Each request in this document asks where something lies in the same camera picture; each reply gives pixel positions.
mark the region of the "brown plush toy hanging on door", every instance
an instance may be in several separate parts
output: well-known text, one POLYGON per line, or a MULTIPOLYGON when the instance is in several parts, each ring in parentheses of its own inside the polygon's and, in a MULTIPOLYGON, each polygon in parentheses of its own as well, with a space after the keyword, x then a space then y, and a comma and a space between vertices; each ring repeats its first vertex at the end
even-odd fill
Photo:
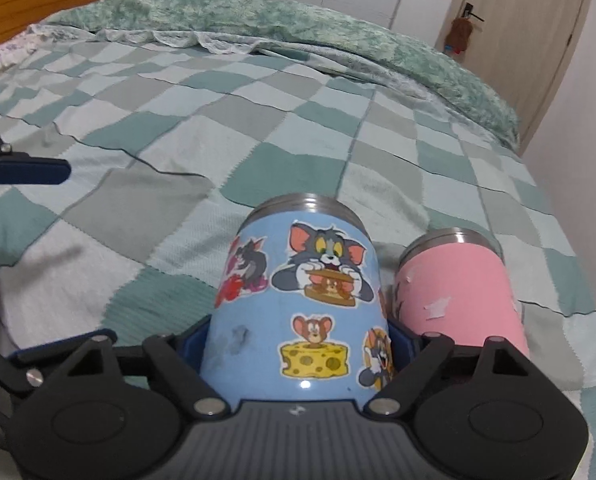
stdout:
POLYGON ((468 38, 473 32, 473 23, 468 18, 456 18, 451 23, 451 30, 444 40, 445 50, 461 54, 468 47, 468 38))

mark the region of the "wooden door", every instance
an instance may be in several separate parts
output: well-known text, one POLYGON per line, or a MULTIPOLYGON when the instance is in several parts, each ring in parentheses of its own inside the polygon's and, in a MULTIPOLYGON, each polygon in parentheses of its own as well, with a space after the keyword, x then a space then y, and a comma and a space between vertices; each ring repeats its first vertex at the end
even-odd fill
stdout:
POLYGON ((484 19, 471 21, 470 44, 458 60, 491 85, 520 117, 520 138, 550 91, 583 0, 463 0, 484 19))

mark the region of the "stainless steel rim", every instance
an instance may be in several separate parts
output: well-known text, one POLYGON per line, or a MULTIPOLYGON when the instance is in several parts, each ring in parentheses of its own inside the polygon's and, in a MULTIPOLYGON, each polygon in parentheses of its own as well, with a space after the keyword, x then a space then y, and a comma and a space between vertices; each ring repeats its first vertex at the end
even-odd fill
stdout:
POLYGON ((496 248, 483 234, 473 231, 472 229, 465 229, 462 227, 448 227, 444 229, 436 229, 429 231, 427 234, 420 236, 414 240, 409 247, 405 249, 400 256, 399 267, 402 267, 411 258, 418 254, 444 244, 475 244, 486 247, 490 251, 497 254, 504 262, 502 250, 500 247, 496 248))
POLYGON ((262 202, 242 222, 238 232, 242 231, 251 222, 255 222, 274 213, 284 213, 286 211, 311 211, 335 216, 360 229, 367 238, 369 237, 363 222, 358 218, 356 213, 351 211, 346 205, 338 202, 335 198, 321 196, 315 193, 291 193, 276 196, 262 202))

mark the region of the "black circular cap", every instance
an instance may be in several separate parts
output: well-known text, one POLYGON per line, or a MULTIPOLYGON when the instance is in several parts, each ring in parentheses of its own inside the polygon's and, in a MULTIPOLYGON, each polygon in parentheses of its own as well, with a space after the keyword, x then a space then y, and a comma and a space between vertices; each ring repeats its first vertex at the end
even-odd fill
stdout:
POLYGON ((430 462, 478 480, 570 478, 588 430, 555 386, 501 376, 450 386, 425 400, 412 429, 430 462))
POLYGON ((181 427, 177 409, 165 397, 118 378, 82 376, 22 402, 6 438, 24 476, 123 480, 163 460, 181 427))

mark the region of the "bed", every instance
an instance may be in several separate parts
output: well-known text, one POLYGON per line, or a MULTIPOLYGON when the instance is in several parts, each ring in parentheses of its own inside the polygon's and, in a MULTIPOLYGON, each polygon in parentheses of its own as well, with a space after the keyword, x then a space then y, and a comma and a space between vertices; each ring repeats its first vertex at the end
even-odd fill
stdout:
POLYGON ((376 245, 464 226, 504 253, 532 360, 584 413, 596 480, 596 309, 517 118, 428 45, 271 0, 98 0, 33 25, 0 73, 0 134, 60 156, 56 187, 0 186, 0 352, 111 328, 120 344, 210 313, 239 224, 334 196, 376 245))

